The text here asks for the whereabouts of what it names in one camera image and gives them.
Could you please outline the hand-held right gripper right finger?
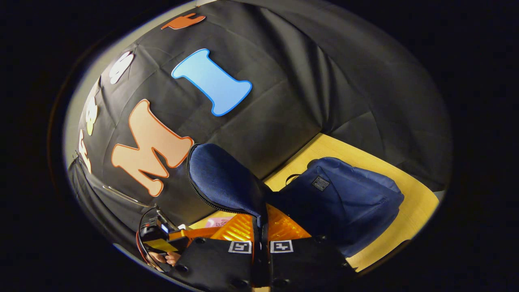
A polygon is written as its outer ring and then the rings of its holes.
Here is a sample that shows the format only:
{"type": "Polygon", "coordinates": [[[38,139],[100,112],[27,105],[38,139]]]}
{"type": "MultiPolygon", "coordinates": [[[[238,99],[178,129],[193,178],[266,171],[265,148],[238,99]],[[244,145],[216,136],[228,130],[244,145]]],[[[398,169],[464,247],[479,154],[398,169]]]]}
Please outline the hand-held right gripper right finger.
{"type": "Polygon", "coordinates": [[[345,256],[325,237],[311,236],[267,204],[262,234],[270,291],[340,291],[357,277],[345,256]]]}

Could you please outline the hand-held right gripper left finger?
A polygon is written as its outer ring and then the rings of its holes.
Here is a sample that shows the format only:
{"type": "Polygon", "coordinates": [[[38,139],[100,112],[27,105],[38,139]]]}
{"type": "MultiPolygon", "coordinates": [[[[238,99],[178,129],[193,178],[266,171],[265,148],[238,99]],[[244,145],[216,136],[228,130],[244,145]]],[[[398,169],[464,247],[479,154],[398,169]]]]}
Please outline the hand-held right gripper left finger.
{"type": "Polygon", "coordinates": [[[190,238],[172,277],[196,291],[252,291],[256,219],[235,215],[210,238],[190,238]]]}

